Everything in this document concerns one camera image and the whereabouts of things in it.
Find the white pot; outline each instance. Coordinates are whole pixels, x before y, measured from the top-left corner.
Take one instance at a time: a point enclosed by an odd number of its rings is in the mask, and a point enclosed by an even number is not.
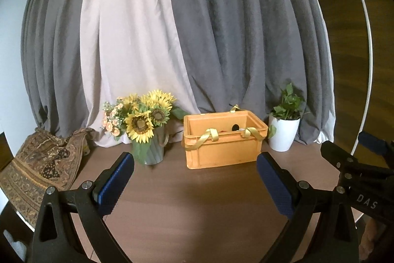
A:
[[[294,141],[300,119],[286,121],[269,116],[268,125],[276,127],[276,133],[268,140],[269,147],[277,152],[286,152]]]

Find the potted plant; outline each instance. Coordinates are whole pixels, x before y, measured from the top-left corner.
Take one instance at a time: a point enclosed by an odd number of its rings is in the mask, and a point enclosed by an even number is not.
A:
[[[133,145],[134,158],[147,165],[161,162],[168,135],[164,125],[171,116],[182,119],[187,113],[174,106],[171,93],[154,90],[147,95],[137,94],[118,97],[116,104],[104,103],[102,127],[106,133],[119,140],[127,134]]]
[[[268,144],[274,151],[286,152],[292,145],[302,116],[302,102],[304,99],[294,94],[291,83],[282,90],[281,103],[269,114]]]

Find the white cable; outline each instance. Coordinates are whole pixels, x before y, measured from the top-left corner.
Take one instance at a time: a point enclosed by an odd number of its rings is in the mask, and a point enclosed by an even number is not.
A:
[[[360,124],[360,129],[359,133],[363,130],[365,120],[367,118],[367,113],[368,113],[368,107],[369,107],[369,102],[371,99],[371,91],[372,91],[372,75],[373,75],[373,68],[374,68],[374,57],[373,57],[373,48],[372,48],[372,32],[371,32],[371,24],[369,21],[368,17],[368,11],[367,11],[367,6],[365,4],[365,0],[361,0],[362,3],[362,8],[364,9],[364,15],[365,15],[365,22],[367,25],[367,34],[368,34],[368,50],[369,50],[369,72],[368,72],[368,89],[367,89],[367,97],[365,99],[365,107],[364,107],[364,114],[362,116],[361,124]],[[351,150],[350,154],[354,154],[357,144],[359,143],[359,139],[356,138],[356,141],[354,142],[354,146]]]

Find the brown wooden table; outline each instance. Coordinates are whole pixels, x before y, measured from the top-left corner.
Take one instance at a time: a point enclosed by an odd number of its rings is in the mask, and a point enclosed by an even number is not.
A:
[[[96,148],[85,160],[73,188],[95,180],[128,145]],[[339,172],[320,156],[320,145],[294,143],[285,153],[269,151],[296,180],[333,190]],[[304,254],[317,224],[314,214],[295,255]],[[86,253],[99,262],[74,215]],[[105,223],[134,263],[259,262],[286,223],[261,181],[256,163],[202,170],[186,167],[180,143],[168,148],[156,166],[135,171]]]

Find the gray curtain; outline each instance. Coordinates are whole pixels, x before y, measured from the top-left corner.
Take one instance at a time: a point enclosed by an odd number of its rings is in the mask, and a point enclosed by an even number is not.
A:
[[[80,65],[82,0],[28,0],[22,69],[37,125],[67,137],[86,125]]]
[[[267,117],[292,82],[308,112],[297,139],[313,142],[331,102],[324,25],[317,0],[171,0],[198,108],[235,104]]]

